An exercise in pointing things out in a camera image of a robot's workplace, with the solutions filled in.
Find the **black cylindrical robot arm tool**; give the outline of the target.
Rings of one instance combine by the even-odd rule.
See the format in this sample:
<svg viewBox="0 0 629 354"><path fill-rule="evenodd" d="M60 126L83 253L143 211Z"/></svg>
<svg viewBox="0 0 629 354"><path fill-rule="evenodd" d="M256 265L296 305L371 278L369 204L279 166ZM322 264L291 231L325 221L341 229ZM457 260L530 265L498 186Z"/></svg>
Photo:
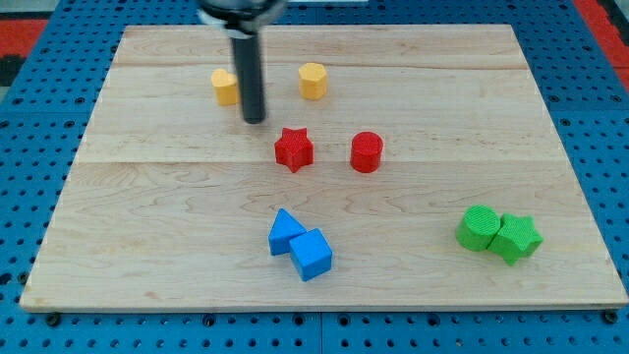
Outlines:
<svg viewBox="0 0 629 354"><path fill-rule="evenodd" d="M243 119L259 124L266 118L259 33L285 11L287 0L198 0L200 20L230 38L239 83Z"/></svg>

